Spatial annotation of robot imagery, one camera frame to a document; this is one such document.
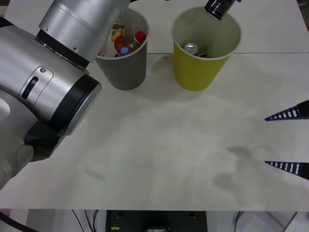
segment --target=plastic bottle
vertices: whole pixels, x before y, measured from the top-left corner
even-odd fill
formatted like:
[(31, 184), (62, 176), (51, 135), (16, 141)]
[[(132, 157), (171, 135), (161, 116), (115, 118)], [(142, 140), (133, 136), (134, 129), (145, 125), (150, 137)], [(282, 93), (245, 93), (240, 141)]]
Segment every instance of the plastic bottle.
[(134, 52), (137, 50), (142, 43), (146, 40), (146, 35), (144, 32), (139, 31), (137, 34), (133, 37), (133, 42), (128, 44), (127, 46), (131, 48), (131, 52)]

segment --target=paper cup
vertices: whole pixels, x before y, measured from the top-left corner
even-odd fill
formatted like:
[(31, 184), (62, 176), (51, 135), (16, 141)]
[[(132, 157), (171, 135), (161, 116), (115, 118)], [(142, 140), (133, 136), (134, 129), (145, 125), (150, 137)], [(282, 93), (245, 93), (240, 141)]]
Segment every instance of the paper cup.
[(146, 77), (147, 41), (149, 26), (146, 19), (138, 12), (127, 9), (120, 17), (126, 36), (134, 36), (142, 31), (147, 35), (144, 43), (133, 53), (117, 58), (97, 56), (100, 66), (109, 82), (117, 89), (131, 90), (138, 87)]
[[(229, 14), (219, 21), (204, 7), (195, 7), (182, 12), (172, 26), (174, 40), (175, 78), (185, 89), (203, 90), (210, 85), (225, 62), (240, 44), (241, 29)], [(199, 53), (209, 58), (200, 58), (187, 53), (183, 47), (194, 43)]]

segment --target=red bottle cap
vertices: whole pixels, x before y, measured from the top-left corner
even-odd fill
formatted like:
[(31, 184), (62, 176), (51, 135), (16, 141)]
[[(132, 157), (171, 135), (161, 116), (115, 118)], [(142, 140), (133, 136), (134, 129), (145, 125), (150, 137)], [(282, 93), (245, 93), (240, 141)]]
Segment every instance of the red bottle cap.
[(139, 31), (137, 34), (134, 36), (135, 40), (139, 42), (140, 44), (143, 43), (146, 40), (146, 35), (144, 32)]

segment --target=gray paper cup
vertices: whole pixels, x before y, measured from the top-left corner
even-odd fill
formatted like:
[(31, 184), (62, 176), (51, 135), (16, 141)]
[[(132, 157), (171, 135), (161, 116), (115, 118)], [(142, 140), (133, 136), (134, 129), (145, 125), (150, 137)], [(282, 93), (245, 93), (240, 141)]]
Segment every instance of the gray paper cup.
[(134, 36), (142, 31), (146, 34), (144, 43), (131, 54), (124, 57), (108, 58), (97, 56), (97, 64), (112, 86), (120, 90), (131, 90), (142, 84), (146, 77), (147, 41), (149, 26), (146, 19), (138, 12), (127, 9), (120, 17), (126, 36)]

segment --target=yellow paper cup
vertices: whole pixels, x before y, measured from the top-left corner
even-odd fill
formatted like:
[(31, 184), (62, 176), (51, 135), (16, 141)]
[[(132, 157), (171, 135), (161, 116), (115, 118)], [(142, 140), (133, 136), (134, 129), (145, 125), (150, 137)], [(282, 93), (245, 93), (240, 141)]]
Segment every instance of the yellow paper cup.
[[(214, 80), (227, 59), (241, 41), (238, 22), (229, 14), (221, 21), (211, 16), (203, 6), (182, 12), (172, 26), (174, 68), (177, 82), (185, 89), (199, 91)], [(198, 46), (201, 58), (187, 53), (187, 43)]]

